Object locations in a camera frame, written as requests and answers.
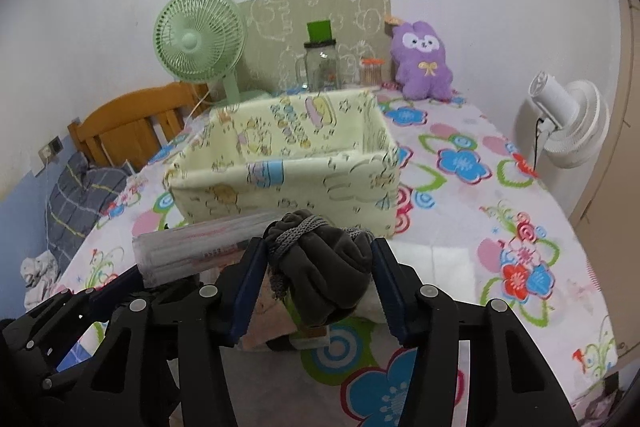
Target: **green lid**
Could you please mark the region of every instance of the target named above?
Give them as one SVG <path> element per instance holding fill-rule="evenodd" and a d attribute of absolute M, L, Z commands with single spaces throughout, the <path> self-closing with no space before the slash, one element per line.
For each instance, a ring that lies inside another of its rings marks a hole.
<path fill-rule="evenodd" d="M 333 39 L 331 35 L 331 21 L 315 21 L 306 24 L 311 42 L 324 42 Z"/>

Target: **purple plush toy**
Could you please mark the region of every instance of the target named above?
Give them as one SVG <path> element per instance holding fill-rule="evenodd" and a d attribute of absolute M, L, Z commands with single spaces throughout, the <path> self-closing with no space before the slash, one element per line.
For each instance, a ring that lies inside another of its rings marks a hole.
<path fill-rule="evenodd" d="M 426 22 L 408 22 L 393 29 L 391 56 L 398 65 L 396 81 L 405 98 L 452 97 L 453 73 L 445 63 L 444 44 Z"/>

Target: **chair backrest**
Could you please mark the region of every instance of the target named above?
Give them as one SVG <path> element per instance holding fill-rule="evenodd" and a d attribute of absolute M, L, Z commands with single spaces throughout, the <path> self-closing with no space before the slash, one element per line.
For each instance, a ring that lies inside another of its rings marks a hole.
<path fill-rule="evenodd" d="M 204 84 L 174 82 L 123 94 L 96 109 L 81 124 L 71 123 L 69 134 L 76 149 L 92 163 L 121 166 L 128 160 L 140 170 L 161 148 L 150 118 L 158 120 L 164 137 L 170 141 L 184 127 L 179 109 L 193 110 L 206 93 Z M 204 109 L 200 105 L 194 116 Z"/>

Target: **plush toy face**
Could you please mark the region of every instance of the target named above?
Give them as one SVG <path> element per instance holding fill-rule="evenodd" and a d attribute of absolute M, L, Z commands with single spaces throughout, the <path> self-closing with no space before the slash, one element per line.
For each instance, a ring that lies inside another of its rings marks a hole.
<path fill-rule="evenodd" d="M 391 54 L 397 62 L 405 60 L 444 61 L 444 45 L 426 22 L 404 23 L 394 28 Z"/>

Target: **fan grille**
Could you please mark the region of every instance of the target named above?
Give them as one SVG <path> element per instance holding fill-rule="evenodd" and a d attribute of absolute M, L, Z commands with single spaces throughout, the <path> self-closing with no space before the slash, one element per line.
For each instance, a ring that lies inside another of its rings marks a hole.
<path fill-rule="evenodd" d="M 154 31 L 160 63 L 188 82 L 217 80 L 228 73 L 245 40 L 244 17 L 232 0 L 171 0 Z"/>

